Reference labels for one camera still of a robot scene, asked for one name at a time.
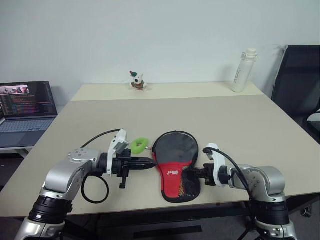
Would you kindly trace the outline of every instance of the laptop keyboard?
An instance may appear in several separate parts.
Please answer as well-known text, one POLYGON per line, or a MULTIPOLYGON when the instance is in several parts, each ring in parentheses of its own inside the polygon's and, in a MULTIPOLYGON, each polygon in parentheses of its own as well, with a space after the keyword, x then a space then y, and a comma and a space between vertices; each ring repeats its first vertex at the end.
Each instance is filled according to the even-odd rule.
POLYGON ((45 131, 53 121, 53 119, 5 121, 0 125, 0 133, 45 131))

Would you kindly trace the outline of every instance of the table leg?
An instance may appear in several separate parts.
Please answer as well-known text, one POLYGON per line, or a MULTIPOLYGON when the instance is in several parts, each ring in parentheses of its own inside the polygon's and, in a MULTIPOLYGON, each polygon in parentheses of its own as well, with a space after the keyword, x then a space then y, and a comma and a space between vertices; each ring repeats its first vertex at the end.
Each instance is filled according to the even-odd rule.
POLYGON ((98 240, 95 232, 89 231, 69 220, 65 220, 62 235, 75 240, 98 240))
POLYGON ((286 201, 289 215, 320 200, 320 193, 312 193, 289 197, 286 201))

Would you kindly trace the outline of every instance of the white water bottle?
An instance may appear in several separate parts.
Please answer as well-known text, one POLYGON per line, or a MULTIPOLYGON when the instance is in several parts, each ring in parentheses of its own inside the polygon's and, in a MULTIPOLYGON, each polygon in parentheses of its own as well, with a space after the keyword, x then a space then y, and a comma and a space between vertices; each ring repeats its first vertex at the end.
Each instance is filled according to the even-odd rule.
POLYGON ((246 82, 256 59, 257 54, 254 48, 248 48, 246 52, 242 53, 241 61, 234 77, 232 91, 240 93, 245 89, 246 82))

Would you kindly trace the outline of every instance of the table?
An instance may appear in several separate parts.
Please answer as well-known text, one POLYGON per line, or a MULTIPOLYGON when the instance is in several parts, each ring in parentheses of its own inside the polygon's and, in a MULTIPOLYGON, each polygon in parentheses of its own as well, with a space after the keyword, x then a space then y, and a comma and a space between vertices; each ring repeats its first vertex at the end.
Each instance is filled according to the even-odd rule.
MULTIPOLYGON (((101 132, 123 128, 128 140, 181 130, 192 134, 202 149, 216 143, 238 164, 274 166, 284 175, 287 196, 320 192, 320 147, 267 96, 249 83, 242 93, 228 83, 152 84, 150 91, 128 91, 127 85, 84 85, 58 115, 0 193, 0 217, 27 216, 48 171, 68 152, 101 132)), ((114 135, 89 147, 106 152, 114 135)), ((140 156, 150 157, 150 151, 140 156)), ((199 153, 196 167, 209 160, 199 153)), ((121 179, 104 178, 110 186, 107 201, 86 202, 79 193, 72 214, 115 213, 178 206, 200 206, 248 200, 243 190, 205 186, 198 198, 169 203, 161 195, 155 168, 131 171, 126 189, 121 179)), ((104 184, 89 180, 85 191, 102 199, 104 184)))

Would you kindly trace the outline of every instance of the laptop screen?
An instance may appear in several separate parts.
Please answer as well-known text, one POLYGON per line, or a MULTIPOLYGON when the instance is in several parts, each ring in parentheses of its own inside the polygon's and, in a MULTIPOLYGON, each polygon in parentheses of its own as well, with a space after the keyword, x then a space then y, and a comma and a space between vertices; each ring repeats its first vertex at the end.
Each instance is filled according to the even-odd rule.
POLYGON ((0 83, 0 104, 6 118, 57 115, 48 81, 0 83))

